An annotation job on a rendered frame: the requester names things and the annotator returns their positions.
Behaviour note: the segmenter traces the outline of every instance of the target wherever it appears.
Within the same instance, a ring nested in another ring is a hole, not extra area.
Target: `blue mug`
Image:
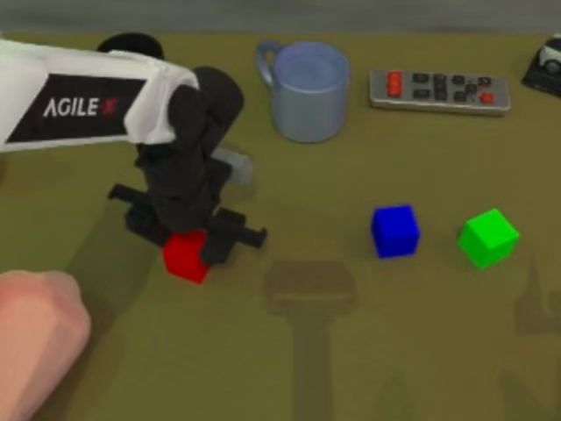
[[[273,55],[273,64],[267,55]],[[285,137],[300,143],[322,142],[343,127],[349,62],[323,42],[277,41],[257,45],[255,61],[270,88],[273,121]]]

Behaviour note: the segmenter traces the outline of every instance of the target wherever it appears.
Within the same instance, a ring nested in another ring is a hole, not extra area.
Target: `gray remote control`
[[[510,94],[502,77],[371,70],[370,105],[394,110],[504,116],[510,110]]]

